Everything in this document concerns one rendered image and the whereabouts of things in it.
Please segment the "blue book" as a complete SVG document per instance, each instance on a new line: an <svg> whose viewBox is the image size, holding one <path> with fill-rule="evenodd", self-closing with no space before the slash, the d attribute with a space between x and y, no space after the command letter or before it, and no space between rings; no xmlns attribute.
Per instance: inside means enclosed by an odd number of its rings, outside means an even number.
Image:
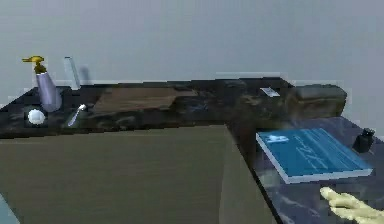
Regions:
<svg viewBox="0 0 384 224"><path fill-rule="evenodd" d="M369 176L373 167L322 128L255 134L286 184Z"/></svg>

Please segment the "pale yellow lumpy object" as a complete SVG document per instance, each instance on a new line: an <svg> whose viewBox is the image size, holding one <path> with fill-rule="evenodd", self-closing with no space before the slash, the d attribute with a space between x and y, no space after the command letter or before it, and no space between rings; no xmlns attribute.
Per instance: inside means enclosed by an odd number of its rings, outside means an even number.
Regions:
<svg viewBox="0 0 384 224"><path fill-rule="evenodd" d="M384 210L372 208L349 193L338 193L330 187L322 187L320 195L328 201L330 210L342 219L357 224L384 224Z"/></svg>

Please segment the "small pale banknote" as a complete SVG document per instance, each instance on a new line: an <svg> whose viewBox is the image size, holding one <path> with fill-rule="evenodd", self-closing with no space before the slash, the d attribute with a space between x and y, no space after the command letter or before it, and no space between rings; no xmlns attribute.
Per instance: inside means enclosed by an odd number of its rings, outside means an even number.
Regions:
<svg viewBox="0 0 384 224"><path fill-rule="evenodd" d="M275 90L273 90L272 88L268 87L268 88L262 88L262 91L269 97L279 97L280 94L278 92L276 92Z"/></svg>

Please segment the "white ball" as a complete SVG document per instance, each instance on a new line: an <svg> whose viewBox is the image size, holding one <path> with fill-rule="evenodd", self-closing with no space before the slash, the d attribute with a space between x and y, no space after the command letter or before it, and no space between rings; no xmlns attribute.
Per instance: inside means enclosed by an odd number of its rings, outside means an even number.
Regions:
<svg viewBox="0 0 384 224"><path fill-rule="evenodd" d="M32 109L28 112L28 120L31 124L40 125L45 121L45 115L38 109Z"/></svg>

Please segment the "dark marble counter olive cabinet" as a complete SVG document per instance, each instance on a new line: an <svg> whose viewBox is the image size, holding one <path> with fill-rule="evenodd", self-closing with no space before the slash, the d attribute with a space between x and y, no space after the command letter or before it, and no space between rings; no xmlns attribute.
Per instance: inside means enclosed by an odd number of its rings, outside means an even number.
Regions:
<svg viewBox="0 0 384 224"><path fill-rule="evenodd" d="M197 95L165 109L93 110L120 87ZM360 128L342 114L291 118L293 87L278 77L65 87L40 126L27 119L39 104L30 90L0 109L0 202L19 224L352 224L330 211L319 183L283 182L256 142L260 131L319 127L354 143Z"/></svg>

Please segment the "silver spoon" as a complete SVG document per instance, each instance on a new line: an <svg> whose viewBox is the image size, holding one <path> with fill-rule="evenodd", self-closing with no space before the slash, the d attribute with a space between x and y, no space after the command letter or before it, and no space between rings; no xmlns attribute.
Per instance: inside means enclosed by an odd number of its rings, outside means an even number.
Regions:
<svg viewBox="0 0 384 224"><path fill-rule="evenodd" d="M77 110L76 110L75 114L72 116L71 120L68 122L67 126L68 126L68 127L72 126L72 125L75 123L75 121L76 121L76 119L77 119L79 113L80 113L81 111L85 110L85 109L86 109L86 105L85 105L85 104L81 104L81 105L77 108Z"/></svg>

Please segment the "grey spray bottle gold nozzle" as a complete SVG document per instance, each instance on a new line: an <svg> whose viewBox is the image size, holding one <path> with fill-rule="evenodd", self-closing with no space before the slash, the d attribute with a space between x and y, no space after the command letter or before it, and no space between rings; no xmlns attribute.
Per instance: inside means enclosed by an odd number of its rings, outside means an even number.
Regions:
<svg viewBox="0 0 384 224"><path fill-rule="evenodd" d="M54 84L47 68L43 65L44 58L34 55L23 58L24 63L34 63L34 72L41 102L41 107L48 113L55 112L61 108L62 97L60 91Z"/></svg>

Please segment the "dark brown bread loaf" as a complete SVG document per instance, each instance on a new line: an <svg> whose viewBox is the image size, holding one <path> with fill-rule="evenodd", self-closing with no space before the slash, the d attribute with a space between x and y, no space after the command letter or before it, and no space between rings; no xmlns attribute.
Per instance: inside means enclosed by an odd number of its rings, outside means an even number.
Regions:
<svg viewBox="0 0 384 224"><path fill-rule="evenodd" d="M332 84L293 87L285 100L285 109L293 119L338 117L342 114L347 93Z"/></svg>

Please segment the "brown wooden cutting board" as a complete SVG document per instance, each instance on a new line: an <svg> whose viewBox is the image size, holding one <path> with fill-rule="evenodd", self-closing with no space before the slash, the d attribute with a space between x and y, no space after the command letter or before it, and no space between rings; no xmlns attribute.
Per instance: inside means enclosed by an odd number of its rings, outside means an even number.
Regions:
<svg viewBox="0 0 384 224"><path fill-rule="evenodd" d="M144 109L165 109L177 97L193 97L194 90L174 87L120 87L106 89L95 103L96 113L127 112Z"/></svg>

